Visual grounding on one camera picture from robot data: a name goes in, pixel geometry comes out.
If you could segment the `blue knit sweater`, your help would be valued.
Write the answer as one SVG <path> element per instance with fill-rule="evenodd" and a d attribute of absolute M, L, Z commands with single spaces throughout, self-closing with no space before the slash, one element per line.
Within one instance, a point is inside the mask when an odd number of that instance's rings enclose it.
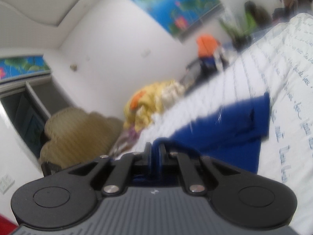
<path fill-rule="evenodd" d="M 152 143 L 149 168 L 161 171 L 160 145 L 176 148 L 192 158 L 208 155 L 256 174 L 262 138 L 268 136 L 270 95 L 246 99 L 221 107 L 215 113 L 181 126 Z"/>

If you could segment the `dark clothes pile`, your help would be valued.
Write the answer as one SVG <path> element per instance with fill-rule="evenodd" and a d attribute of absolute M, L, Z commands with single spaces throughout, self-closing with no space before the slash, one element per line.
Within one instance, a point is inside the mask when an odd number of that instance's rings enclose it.
<path fill-rule="evenodd" d="M 198 87 L 211 76 L 223 71 L 229 64 L 229 60 L 223 55 L 196 58 L 186 66 L 185 75 L 179 83 L 186 90 Z"/>

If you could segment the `olive striped headboard cushion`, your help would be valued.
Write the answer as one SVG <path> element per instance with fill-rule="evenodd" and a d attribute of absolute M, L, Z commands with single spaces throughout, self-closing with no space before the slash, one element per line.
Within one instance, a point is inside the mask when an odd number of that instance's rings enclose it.
<path fill-rule="evenodd" d="M 63 109 L 45 124 L 47 142 L 41 148 L 39 161 L 66 169 L 109 155 L 122 129 L 119 118 L 74 107 Z"/>

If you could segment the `yellow orange crumpled quilt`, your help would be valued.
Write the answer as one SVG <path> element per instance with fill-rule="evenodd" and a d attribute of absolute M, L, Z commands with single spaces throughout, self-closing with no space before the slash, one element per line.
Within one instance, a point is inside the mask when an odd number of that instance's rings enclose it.
<path fill-rule="evenodd" d="M 139 89 L 124 107 L 124 128 L 136 132 L 153 123 L 153 115 L 162 114 L 185 94 L 186 88 L 176 80 L 155 82 Z"/>

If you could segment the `white script-printed bed sheet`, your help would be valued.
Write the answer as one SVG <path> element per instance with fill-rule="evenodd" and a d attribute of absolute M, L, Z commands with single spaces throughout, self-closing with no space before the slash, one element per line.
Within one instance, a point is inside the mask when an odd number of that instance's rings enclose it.
<path fill-rule="evenodd" d="M 291 189 L 297 209 L 279 228 L 244 228 L 218 216 L 203 197 L 183 189 L 170 165 L 149 168 L 152 141 L 232 103 L 270 95 L 268 136 L 262 138 L 257 175 Z M 132 152 L 151 144 L 121 195 L 98 209 L 95 234 L 312 234 L 312 16 L 280 23 L 225 71 L 180 99 L 143 130 Z"/>

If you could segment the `orange garment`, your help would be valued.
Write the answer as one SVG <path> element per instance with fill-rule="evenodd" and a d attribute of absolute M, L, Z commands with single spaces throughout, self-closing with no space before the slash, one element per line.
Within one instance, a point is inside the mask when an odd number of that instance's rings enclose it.
<path fill-rule="evenodd" d="M 215 50 L 220 46 L 220 42 L 216 40 L 212 35 L 204 34 L 196 39 L 198 46 L 198 57 L 211 57 Z"/>

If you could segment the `green and dark bag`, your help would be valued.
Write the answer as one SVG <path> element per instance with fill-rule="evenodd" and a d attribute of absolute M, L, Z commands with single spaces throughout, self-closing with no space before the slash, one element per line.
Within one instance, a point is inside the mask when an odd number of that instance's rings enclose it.
<path fill-rule="evenodd" d="M 219 18 L 221 28 L 230 37 L 231 43 L 238 52 L 248 47 L 253 42 L 253 34 L 267 29 L 272 24 L 272 17 L 260 5 L 253 1 L 247 1 L 244 4 L 243 24 L 232 17 L 232 14 L 224 14 Z"/>

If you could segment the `blue lotus flower poster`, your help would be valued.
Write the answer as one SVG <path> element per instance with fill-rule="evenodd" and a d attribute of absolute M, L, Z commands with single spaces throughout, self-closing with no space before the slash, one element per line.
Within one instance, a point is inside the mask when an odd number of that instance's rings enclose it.
<path fill-rule="evenodd" d="M 220 0 L 131 0 L 173 37 L 222 8 Z"/>

